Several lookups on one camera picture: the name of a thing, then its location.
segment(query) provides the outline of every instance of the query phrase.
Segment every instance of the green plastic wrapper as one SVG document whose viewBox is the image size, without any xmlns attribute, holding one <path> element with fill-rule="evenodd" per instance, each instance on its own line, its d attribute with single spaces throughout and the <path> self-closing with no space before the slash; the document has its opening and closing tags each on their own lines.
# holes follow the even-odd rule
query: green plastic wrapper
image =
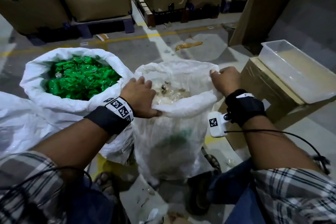
<svg viewBox="0 0 336 224">
<path fill-rule="evenodd" d="M 89 100 L 116 84 L 121 76 L 98 58 L 73 56 L 54 63 L 49 72 L 46 92 L 61 98 Z"/>
</svg>

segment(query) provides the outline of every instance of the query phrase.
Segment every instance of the black cable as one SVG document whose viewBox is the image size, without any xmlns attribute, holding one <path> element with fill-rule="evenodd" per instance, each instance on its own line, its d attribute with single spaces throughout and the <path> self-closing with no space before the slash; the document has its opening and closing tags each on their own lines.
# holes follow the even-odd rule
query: black cable
<svg viewBox="0 0 336 224">
<path fill-rule="evenodd" d="M 310 143 L 308 142 L 307 140 L 303 139 L 302 137 L 296 135 L 296 134 L 293 134 L 293 133 L 290 133 L 290 132 L 285 132 L 285 131 L 280 131 L 280 130 L 275 130 L 275 129 L 245 129 L 245 130 L 230 130 L 230 131 L 224 131 L 224 133 L 244 133 L 244 132 L 277 132 L 277 133 L 283 133 L 283 134 L 287 134 L 287 135 L 291 135 L 291 136 L 294 136 L 298 139 L 301 139 L 302 141 L 304 141 L 306 144 L 308 144 L 315 152 L 316 154 L 318 155 L 318 160 L 321 162 L 322 164 L 322 167 L 324 169 L 324 173 L 326 175 L 329 175 L 330 172 L 329 170 L 327 169 L 326 165 L 325 165 L 325 160 L 324 160 L 324 157 L 318 152 L 318 150 Z"/>
<path fill-rule="evenodd" d="M 89 181 L 90 181 L 88 189 L 91 188 L 91 186 L 92 186 L 92 178 L 91 178 L 91 176 L 89 175 L 89 173 L 86 172 L 86 171 L 84 171 L 83 169 L 81 169 L 81 168 L 77 168 L 77 167 L 71 167 L 71 166 L 53 167 L 53 168 L 49 168 L 49 169 L 43 170 L 43 171 L 41 171 L 41 172 L 39 172 L 39 173 L 37 173 L 37 174 L 35 174 L 35 175 L 32 175 L 31 177 L 25 179 L 23 182 L 21 182 L 21 183 L 15 185 L 15 186 L 0 187 L 0 190 L 8 190 L 8 192 L 6 192 L 6 194 L 4 194 L 4 196 L 3 196 L 3 197 L 1 198 L 1 200 L 0 200 L 0 209 L 3 208 L 3 206 L 2 206 L 3 202 L 4 202 L 6 199 L 8 199 L 8 198 L 10 198 L 11 196 L 13 196 L 13 193 L 14 193 L 15 191 L 19 191 L 19 193 L 22 195 L 22 197 L 23 197 L 23 205 L 24 205 L 23 208 L 25 209 L 25 208 L 27 207 L 27 205 L 28 205 L 29 200 L 28 200 L 28 195 L 27 195 L 26 191 L 22 188 L 22 185 L 24 185 L 25 183 L 27 183 L 27 182 L 29 182 L 29 181 L 31 181 L 31 180 L 33 180 L 33 179 L 36 179 L 37 177 L 40 177 L 40 176 L 44 175 L 44 174 L 47 173 L 47 172 L 59 171 L 59 170 L 64 170 L 64 169 L 70 169 L 70 170 L 75 170 L 75 171 L 82 172 L 83 175 L 86 175 L 86 176 L 88 177 Z"/>
</svg>

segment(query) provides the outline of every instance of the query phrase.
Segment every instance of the clear plastic container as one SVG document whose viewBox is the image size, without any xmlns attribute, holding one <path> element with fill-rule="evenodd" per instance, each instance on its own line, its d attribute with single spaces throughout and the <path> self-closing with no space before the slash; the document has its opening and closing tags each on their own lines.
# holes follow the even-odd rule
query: clear plastic container
<svg viewBox="0 0 336 224">
<path fill-rule="evenodd" d="M 259 59 L 306 103 L 336 95 L 336 74 L 286 40 L 262 43 Z"/>
</svg>

